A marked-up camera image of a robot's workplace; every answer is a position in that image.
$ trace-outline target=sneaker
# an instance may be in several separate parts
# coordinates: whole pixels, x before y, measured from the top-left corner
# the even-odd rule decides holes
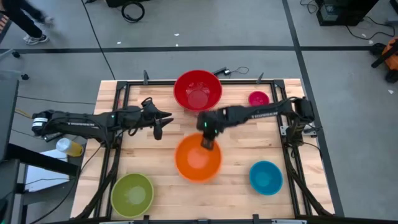
[[[49,41],[49,38],[43,34],[42,37],[40,37],[40,38],[28,37],[28,39],[25,40],[25,43],[27,45],[36,45],[39,43],[45,43],[47,41]]]

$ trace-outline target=gray floor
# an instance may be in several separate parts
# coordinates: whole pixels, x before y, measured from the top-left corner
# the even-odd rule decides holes
[[[98,48],[86,12],[80,0],[32,0],[39,8],[54,15],[56,30],[46,30],[50,42],[27,47],[25,34],[13,24],[0,49],[80,49]],[[314,14],[288,0],[301,46],[366,46],[368,40],[356,39],[345,27],[320,27]],[[87,4],[93,27],[103,48],[266,45],[293,46],[280,0],[152,0],[144,2],[145,18],[128,24],[117,9],[103,1]],[[377,22],[398,16],[388,0],[380,0],[369,13]],[[353,27],[357,35],[388,28],[362,22]],[[390,37],[376,36],[372,41],[386,43]],[[347,217],[398,220],[395,175],[395,133],[398,87],[384,81],[386,67],[370,67],[374,57],[366,51],[303,52],[310,83],[335,171],[338,190]],[[201,51],[201,52],[125,52],[106,53],[117,79],[141,79],[146,69],[151,79],[177,78],[182,72],[201,68],[216,70],[227,66],[250,68],[247,75],[231,78],[301,78],[299,63],[290,51]],[[60,101],[94,103],[98,84],[112,75],[101,53],[25,54],[20,59],[7,58],[2,69],[18,69],[31,79],[21,82],[19,94]],[[93,105],[49,103],[19,98],[17,108],[28,113],[54,109],[91,113]],[[13,128],[30,133],[31,122],[16,115]],[[12,132],[11,142],[36,151],[54,148],[35,138]],[[29,206],[27,222],[58,204],[69,185],[48,189],[37,198],[46,202]],[[53,214],[43,220],[66,220],[73,195]]]

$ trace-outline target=plastic bottle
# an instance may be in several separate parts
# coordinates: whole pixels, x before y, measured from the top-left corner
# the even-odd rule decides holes
[[[66,153],[69,156],[78,157],[83,154],[83,146],[67,138],[59,139],[55,147],[58,151]]]

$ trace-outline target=wooden table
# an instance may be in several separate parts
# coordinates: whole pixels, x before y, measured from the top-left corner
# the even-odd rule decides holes
[[[299,79],[285,79],[287,97],[303,97]],[[111,111],[116,81],[102,81],[95,106],[95,114]],[[174,150],[186,135],[197,132],[196,118],[177,104],[173,86],[134,86],[130,90],[129,105],[140,105],[151,96],[162,111],[173,113],[174,121],[163,130],[163,138],[156,141],[152,129],[143,129],[130,137],[123,136],[118,178],[139,172],[154,184],[155,196],[146,215],[151,220],[251,219],[293,218],[292,202],[285,169],[279,128],[276,118],[261,118],[248,121],[239,127],[227,129],[216,139],[223,152],[220,173],[208,184],[192,184],[179,176],[174,164]],[[228,105],[248,105],[248,96],[254,90],[266,92],[272,102],[269,85],[223,85],[223,95],[216,108]],[[316,139],[304,137],[305,142],[317,144]],[[83,163],[92,156],[99,144],[89,140]],[[333,205],[317,148],[304,145],[299,148],[303,171],[308,188],[318,201],[331,213]],[[104,150],[88,163],[78,181],[71,217],[78,215],[88,204],[100,179]],[[249,170],[257,161],[267,160],[276,164],[284,175],[284,184],[279,193],[264,196],[255,192],[249,183]],[[301,191],[296,186],[300,211],[304,206]],[[101,216],[105,214],[108,192],[104,193]],[[122,220],[116,212],[113,220]]]

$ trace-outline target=person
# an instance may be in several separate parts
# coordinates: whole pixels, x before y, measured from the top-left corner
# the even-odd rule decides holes
[[[53,18],[46,16],[42,11],[27,2],[27,0],[0,0],[0,11],[27,33],[26,37],[24,37],[27,45],[48,42],[49,38],[43,34],[43,31],[22,10],[27,12],[37,22],[47,27],[53,26]]]

